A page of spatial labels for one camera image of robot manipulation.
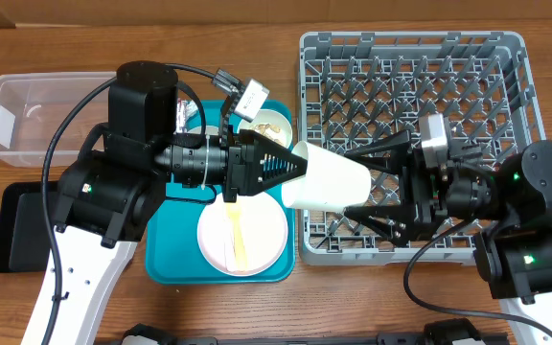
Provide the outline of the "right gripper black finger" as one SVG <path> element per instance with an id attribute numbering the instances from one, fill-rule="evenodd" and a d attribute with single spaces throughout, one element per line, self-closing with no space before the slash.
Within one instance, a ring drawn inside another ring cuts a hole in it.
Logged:
<path id="1" fill-rule="evenodd" d="M 410 131 L 399 131 L 376 142 L 349 149 L 344 156 L 370 170 L 383 173 L 401 173 L 411 148 Z"/>
<path id="2" fill-rule="evenodd" d="M 411 241 L 413 206 L 410 204 L 349 206 L 344 209 L 344 216 L 371 229 L 395 246 L 403 247 Z"/>

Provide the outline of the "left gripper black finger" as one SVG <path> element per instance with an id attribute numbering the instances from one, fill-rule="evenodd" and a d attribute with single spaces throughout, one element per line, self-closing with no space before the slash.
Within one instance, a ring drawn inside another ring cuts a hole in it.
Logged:
<path id="1" fill-rule="evenodd" d="M 307 164 L 290 162 L 264 162 L 251 167 L 251 194 L 257 195 L 277 185 L 301 177 Z"/>
<path id="2" fill-rule="evenodd" d="M 257 162 L 274 158 L 278 162 L 290 163 L 293 166 L 306 166 L 308 163 L 305 158 L 292 153 L 289 149 L 256 131 L 246 130 L 244 132 L 244 140 L 251 147 L 253 159 Z"/>

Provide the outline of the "yellow plastic fork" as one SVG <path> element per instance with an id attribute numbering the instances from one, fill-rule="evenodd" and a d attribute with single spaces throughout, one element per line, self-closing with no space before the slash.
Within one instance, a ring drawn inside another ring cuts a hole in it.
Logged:
<path id="1" fill-rule="evenodd" d="M 242 207 L 238 203 L 226 203 L 225 211 L 232 223 L 234 237 L 234 255 L 236 260 L 237 271 L 246 271 L 247 255 L 243 243 L 241 217 Z"/>

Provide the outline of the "white paper cup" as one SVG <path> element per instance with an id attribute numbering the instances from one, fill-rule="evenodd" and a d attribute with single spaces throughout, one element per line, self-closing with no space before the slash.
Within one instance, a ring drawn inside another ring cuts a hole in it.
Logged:
<path id="1" fill-rule="evenodd" d="M 372 177 L 365 166 L 307 141 L 298 142 L 292 152 L 307 160 L 307 170 L 282 185 L 286 207 L 341 213 L 368 199 Z"/>

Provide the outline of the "grey bowl with rice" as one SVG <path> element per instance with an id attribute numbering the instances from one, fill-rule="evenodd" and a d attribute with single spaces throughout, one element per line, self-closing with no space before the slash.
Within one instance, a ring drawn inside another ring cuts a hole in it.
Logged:
<path id="1" fill-rule="evenodd" d="M 187 132 L 191 134 L 200 134 L 202 130 L 202 126 L 196 126 L 194 128 L 188 129 Z M 205 135 L 218 135 L 219 129 L 216 126 L 206 126 L 204 130 Z"/>

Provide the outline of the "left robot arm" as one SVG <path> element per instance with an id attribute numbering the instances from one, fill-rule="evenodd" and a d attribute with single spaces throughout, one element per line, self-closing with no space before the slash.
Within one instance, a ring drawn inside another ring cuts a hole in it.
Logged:
<path id="1" fill-rule="evenodd" d="M 108 118 L 95 125 L 42 212 L 50 256 L 26 344 L 90 344 L 120 276 L 147 225 L 167 200 L 170 182 L 206 187 L 233 202 L 306 173 L 308 162 L 263 135 L 234 130 L 229 120 L 255 118 L 267 89 L 224 70 L 210 75 L 226 96 L 219 131 L 176 129 L 177 101 L 191 88 L 183 66 L 137 60 L 122 64 L 96 88 Z"/>

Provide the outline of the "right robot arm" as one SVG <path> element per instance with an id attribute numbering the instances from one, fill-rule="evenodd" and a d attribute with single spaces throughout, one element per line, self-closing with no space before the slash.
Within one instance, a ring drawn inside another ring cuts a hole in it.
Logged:
<path id="1" fill-rule="evenodd" d="M 344 215 L 396 246 L 423 249 L 477 220 L 473 257 L 520 344 L 552 344 L 552 141 L 509 156 L 497 170 L 482 148 L 455 138 L 441 114 L 425 115 L 420 133 L 403 130 L 347 152 L 347 157 L 399 180 L 400 201 L 349 206 Z"/>

